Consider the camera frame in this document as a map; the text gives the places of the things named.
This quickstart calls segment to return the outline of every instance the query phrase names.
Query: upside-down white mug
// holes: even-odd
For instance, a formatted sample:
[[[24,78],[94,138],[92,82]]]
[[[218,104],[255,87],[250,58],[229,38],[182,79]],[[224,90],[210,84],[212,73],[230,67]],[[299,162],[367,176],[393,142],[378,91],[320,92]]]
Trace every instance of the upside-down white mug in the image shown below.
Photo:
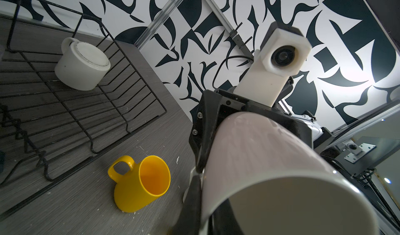
[[[96,46],[67,37],[61,43],[63,56],[54,72],[64,84],[82,91],[92,90],[110,69],[107,56]]]
[[[204,169],[202,223],[229,199],[245,235],[377,235],[369,201],[288,130],[239,112],[218,127]]]

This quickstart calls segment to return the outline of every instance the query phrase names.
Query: patterned wall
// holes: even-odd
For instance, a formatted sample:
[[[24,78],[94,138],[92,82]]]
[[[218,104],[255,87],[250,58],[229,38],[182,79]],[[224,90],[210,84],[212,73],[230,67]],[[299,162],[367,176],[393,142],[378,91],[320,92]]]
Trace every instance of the patterned wall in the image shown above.
[[[118,40],[134,43],[168,0],[49,0],[95,15]],[[250,50],[273,21],[299,28],[313,46],[286,102],[330,130],[400,96],[400,57],[363,0],[215,0]],[[0,0],[12,12],[16,0]],[[74,28],[77,16],[30,0],[21,14]],[[102,35],[96,22],[82,31]],[[184,0],[141,50],[190,119],[204,89],[237,85],[249,64],[204,0]]]

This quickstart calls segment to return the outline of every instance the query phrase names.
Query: white mug handle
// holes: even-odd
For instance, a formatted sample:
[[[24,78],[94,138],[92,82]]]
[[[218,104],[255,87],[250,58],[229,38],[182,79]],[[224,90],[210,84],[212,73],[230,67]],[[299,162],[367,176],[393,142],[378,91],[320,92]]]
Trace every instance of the white mug handle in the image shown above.
[[[68,47],[71,45],[73,42],[79,42],[78,39],[72,38],[72,37],[67,37],[63,40],[61,43],[61,51],[62,53],[67,52]]]

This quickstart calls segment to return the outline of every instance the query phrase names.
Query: black wire dish rack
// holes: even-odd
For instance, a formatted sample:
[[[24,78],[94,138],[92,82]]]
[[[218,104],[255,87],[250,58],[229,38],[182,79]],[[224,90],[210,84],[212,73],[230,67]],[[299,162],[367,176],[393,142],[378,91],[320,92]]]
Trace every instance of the black wire dish rack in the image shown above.
[[[80,18],[74,30],[24,20],[22,0],[13,17],[0,15],[7,38],[0,63],[0,221],[166,113],[100,19],[37,1]],[[85,21],[98,23],[104,38],[78,32]],[[55,76],[66,37],[97,46],[110,60],[94,90],[69,88]]]

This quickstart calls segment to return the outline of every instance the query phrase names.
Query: yellow mug handle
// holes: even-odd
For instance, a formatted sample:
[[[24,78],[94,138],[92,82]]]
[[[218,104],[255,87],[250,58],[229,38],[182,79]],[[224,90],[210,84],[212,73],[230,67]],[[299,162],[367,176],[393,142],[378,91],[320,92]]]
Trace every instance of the yellow mug handle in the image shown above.
[[[128,155],[124,155],[122,157],[120,157],[118,160],[114,161],[114,163],[108,168],[108,176],[114,180],[115,182],[118,183],[118,181],[120,181],[123,177],[122,174],[117,173],[114,170],[114,166],[118,163],[118,162],[125,162],[127,163],[127,165],[129,166],[130,170],[133,170],[133,166],[135,165],[135,161],[132,159],[132,157],[128,156]]]

